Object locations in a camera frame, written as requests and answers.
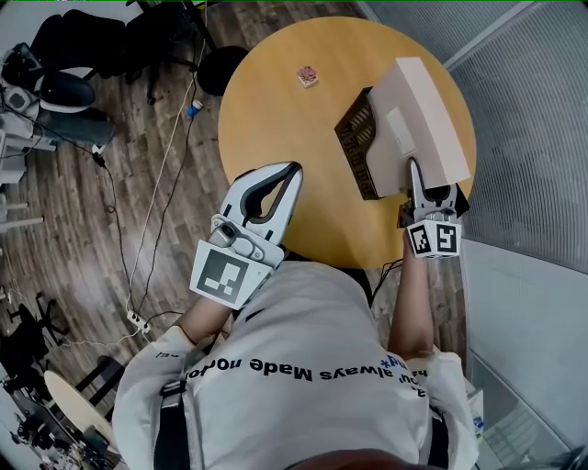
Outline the person's left forearm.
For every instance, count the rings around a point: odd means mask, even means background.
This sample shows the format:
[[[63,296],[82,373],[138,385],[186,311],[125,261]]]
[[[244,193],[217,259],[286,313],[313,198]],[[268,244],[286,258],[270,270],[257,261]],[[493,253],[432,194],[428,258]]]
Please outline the person's left forearm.
[[[217,336],[232,315],[233,310],[215,300],[199,297],[175,323],[195,345]]]

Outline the cluttered work desk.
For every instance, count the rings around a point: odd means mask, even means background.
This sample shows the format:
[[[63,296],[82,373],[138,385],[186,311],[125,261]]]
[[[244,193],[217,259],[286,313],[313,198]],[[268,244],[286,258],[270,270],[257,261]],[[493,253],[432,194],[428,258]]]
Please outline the cluttered work desk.
[[[64,423],[47,407],[21,391],[9,394],[0,382],[0,398],[13,408],[8,415],[16,423],[8,428],[13,443],[24,445],[41,460],[40,470],[116,470],[121,462],[114,451],[97,439],[83,435]]]

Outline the round beige side table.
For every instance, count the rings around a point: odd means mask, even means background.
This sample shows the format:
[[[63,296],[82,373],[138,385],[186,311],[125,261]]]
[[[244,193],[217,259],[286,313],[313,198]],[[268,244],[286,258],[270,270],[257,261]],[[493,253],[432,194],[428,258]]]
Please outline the round beige side table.
[[[53,371],[43,374],[46,387],[63,415],[79,431],[93,427],[107,440],[108,449],[118,453],[111,424],[74,386]]]

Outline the white power strip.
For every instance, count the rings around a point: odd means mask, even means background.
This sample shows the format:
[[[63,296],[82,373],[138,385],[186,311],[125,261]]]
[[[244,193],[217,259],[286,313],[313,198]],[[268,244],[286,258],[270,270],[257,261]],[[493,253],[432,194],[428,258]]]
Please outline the white power strip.
[[[132,309],[127,311],[127,320],[136,327],[137,331],[140,331],[143,334],[147,334],[151,330],[149,321]]]

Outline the black office chair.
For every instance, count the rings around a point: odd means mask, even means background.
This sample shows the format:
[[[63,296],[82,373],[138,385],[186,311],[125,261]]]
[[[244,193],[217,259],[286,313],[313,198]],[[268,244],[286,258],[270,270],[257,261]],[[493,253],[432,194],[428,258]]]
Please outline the black office chair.
[[[132,19],[126,26],[126,33],[123,74],[126,83],[132,84],[145,68],[148,69],[146,99],[149,105],[156,101],[154,88],[162,64],[182,65],[192,73],[198,69],[193,60],[174,55],[177,45],[194,38],[194,29],[186,13],[160,4]]]

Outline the black swivel chair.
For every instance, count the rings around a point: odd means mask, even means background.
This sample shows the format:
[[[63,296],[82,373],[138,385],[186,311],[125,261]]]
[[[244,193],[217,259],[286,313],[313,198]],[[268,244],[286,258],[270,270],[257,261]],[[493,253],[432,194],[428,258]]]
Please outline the black swivel chair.
[[[58,339],[56,333],[66,337],[70,332],[68,328],[60,329],[51,320],[51,309],[57,305],[56,300],[49,299],[44,308],[40,303],[42,298],[41,292],[35,296],[40,313],[39,319],[36,319],[24,304],[20,304],[17,311],[9,314],[10,320],[20,319],[17,328],[8,336],[0,335],[0,364],[9,378],[16,378],[30,369],[33,364],[39,364],[49,352],[44,331],[58,346],[63,345],[63,340]]]

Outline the black mesh file holder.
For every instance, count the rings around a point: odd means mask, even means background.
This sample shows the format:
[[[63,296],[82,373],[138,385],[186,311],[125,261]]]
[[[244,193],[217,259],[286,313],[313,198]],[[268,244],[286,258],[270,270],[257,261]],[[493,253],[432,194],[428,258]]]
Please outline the black mesh file holder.
[[[355,178],[364,200],[379,200],[376,187],[368,169],[367,155],[376,138],[377,125],[368,100],[371,87],[365,87],[344,116],[334,127],[334,132]]]

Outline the black white machine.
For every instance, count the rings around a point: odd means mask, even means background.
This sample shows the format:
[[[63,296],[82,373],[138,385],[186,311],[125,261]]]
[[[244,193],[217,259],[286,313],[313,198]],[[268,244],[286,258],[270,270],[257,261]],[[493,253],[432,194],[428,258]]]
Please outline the black white machine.
[[[95,101],[89,82],[42,67],[25,43],[0,60],[0,134],[15,148],[29,148],[38,140],[106,146],[115,127]]]

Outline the black standing fan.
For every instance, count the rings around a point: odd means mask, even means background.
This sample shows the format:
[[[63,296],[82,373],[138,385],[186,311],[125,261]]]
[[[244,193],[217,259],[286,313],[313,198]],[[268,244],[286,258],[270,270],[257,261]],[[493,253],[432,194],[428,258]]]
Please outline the black standing fan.
[[[141,14],[151,7],[160,4],[168,9],[179,10],[187,14],[191,26],[194,29],[194,38],[201,39],[201,45],[208,52],[199,52],[192,59],[198,69],[194,72],[197,84],[208,95],[222,96],[228,86],[232,75],[246,57],[248,50],[240,46],[219,46],[209,32],[205,14],[210,6],[215,6],[221,0],[126,0],[125,5],[136,4],[141,9]]]

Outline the beige cardboard box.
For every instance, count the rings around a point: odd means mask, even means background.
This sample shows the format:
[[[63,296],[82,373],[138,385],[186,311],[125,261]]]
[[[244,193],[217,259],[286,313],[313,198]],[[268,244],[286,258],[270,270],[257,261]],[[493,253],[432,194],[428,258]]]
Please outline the beige cardboard box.
[[[411,157],[420,165],[426,189],[470,178],[456,129],[421,59],[396,59],[367,99],[376,125],[367,167],[377,197],[408,188]]]

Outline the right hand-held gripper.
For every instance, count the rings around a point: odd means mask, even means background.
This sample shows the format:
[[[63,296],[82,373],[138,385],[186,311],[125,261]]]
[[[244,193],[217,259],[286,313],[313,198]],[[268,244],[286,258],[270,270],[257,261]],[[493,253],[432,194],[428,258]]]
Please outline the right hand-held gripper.
[[[461,225],[454,208],[458,199],[458,184],[439,186],[435,189],[435,201],[424,190],[423,178],[418,162],[410,157],[407,162],[407,177],[410,183],[409,197],[413,213],[407,205],[399,212],[399,227],[406,229],[413,254],[416,258],[449,258],[460,255]],[[416,209],[425,209],[417,215]]]

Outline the person's white printed shirt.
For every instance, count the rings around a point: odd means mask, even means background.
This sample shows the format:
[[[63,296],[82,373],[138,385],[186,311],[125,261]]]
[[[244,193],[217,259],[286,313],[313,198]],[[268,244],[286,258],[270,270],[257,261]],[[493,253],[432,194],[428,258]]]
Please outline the person's white printed shirt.
[[[139,352],[117,391],[112,426],[130,470],[154,470],[163,389],[179,382],[193,470],[288,470],[333,451],[371,449],[427,461],[445,425],[448,469],[479,449],[460,360],[387,351],[348,274],[285,262],[201,359],[174,326]]]

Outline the person's right forearm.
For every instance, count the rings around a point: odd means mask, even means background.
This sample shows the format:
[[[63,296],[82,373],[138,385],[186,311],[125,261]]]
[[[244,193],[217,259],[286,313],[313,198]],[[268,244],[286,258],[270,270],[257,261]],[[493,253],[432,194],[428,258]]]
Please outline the person's right forearm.
[[[426,259],[413,253],[409,232],[403,233],[401,278],[393,310],[388,351],[404,360],[425,357],[434,348],[434,317],[429,298]]]

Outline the white desk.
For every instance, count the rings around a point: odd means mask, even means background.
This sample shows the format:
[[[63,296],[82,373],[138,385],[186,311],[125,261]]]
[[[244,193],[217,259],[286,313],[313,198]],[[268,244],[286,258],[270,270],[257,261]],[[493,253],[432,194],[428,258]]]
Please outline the white desk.
[[[28,201],[10,203],[1,191],[3,185],[17,185],[27,170],[27,156],[34,150],[55,151],[53,140],[43,132],[18,135],[7,131],[6,120],[0,117],[0,234],[10,229],[19,229],[42,224],[43,216],[9,220],[9,213],[28,208]]]

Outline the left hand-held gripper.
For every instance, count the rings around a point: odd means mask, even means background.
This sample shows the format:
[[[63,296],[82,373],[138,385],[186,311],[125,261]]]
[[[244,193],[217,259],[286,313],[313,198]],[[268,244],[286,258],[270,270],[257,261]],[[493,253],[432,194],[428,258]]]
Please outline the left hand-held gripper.
[[[198,243],[190,290],[242,309],[284,260],[280,244],[302,182],[297,162],[269,164],[236,178],[221,206],[225,217],[215,215],[209,238]]]

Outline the black jacket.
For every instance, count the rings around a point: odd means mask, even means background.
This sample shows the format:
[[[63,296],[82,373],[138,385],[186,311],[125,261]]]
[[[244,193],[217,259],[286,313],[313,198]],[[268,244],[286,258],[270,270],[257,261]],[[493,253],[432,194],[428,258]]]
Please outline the black jacket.
[[[69,10],[44,20],[30,49],[51,70],[89,68],[103,78],[125,73],[127,49],[123,21]]]

